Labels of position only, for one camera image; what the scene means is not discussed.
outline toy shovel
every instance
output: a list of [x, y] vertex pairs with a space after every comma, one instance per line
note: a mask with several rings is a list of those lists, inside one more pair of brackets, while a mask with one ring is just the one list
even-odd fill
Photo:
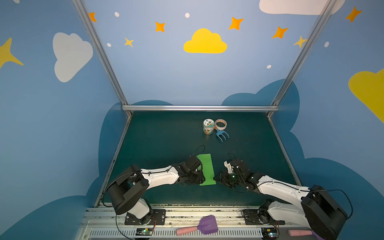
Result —
[[202, 234], [211, 234], [217, 232], [218, 228], [215, 216], [209, 215], [207, 217], [203, 217], [200, 219], [198, 226], [179, 228], [176, 230], [176, 235], [179, 236], [196, 230], [200, 230]]

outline table surface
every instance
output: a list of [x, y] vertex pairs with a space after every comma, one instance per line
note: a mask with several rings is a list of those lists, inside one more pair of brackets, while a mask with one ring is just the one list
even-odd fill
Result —
[[[221, 142], [216, 131], [203, 133], [203, 120], [224, 119], [230, 138]], [[282, 153], [265, 113], [233, 112], [135, 112], [123, 140], [110, 181], [127, 167], [156, 169], [180, 163], [200, 145], [196, 154], [210, 153], [215, 174], [225, 169], [228, 153], [245, 161], [252, 172], [260, 172], [275, 179], [295, 184], [292, 172]], [[144, 198], [151, 204], [194, 205], [261, 205], [269, 195], [236, 190], [217, 183], [162, 185], [149, 189]], [[105, 202], [110, 202], [108, 194]]]

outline robotic arm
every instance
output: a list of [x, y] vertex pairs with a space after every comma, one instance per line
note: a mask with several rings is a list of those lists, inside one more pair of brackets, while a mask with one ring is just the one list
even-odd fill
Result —
[[273, 179], [267, 175], [251, 172], [239, 159], [224, 162], [223, 170], [214, 180], [224, 186], [235, 188], [241, 185], [250, 191], [268, 194], [291, 204], [266, 200], [256, 213], [261, 224], [275, 221], [294, 222], [311, 228], [325, 240], [336, 240], [347, 213], [337, 204], [324, 188], [314, 185], [312, 188], [300, 187]]
[[202, 169], [197, 170], [200, 165], [201, 161], [194, 155], [185, 162], [159, 169], [139, 169], [132, 165], [108, 186], [106, 192], [117, 215], [129, 212], [145, 225], [152, 216], [150, 205], [141, 198], [146, 190], [164, 184], [201, 184], [205, 178]]

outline pink shovel handle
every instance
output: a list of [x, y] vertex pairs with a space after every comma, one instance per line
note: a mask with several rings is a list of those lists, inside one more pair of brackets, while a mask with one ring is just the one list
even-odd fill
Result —
[[194, 227], [183, 227], [183, 228], [179, 228], [176, 230], [176, 235], [179, 236], [179, 235], [183, 235], [183, 234], [186, 234], [186, 233], [189, 233], [189, 232], [193, 232], [193, 231], [196, 231], [197, 230], [197, 226], [194, 226]]
[[289, 236], [306, 236], [306, 235], [312, 235], [311, 230], [288, 230]]

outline green paper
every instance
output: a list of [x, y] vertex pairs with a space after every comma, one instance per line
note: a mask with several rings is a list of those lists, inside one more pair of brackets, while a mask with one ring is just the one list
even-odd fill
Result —
[[200, 184], [200, 186], [215, 185], [216, 184], [216, 181], [214, 180], [215, 172], [214, 172], [214, 167], [212, 165], [211, 154], [209, 153], [200, 154], [200, 155], [197, 155], [197, 158], [201, 161], [203, 165], [203, 175], [205, 177], [205, 182]]

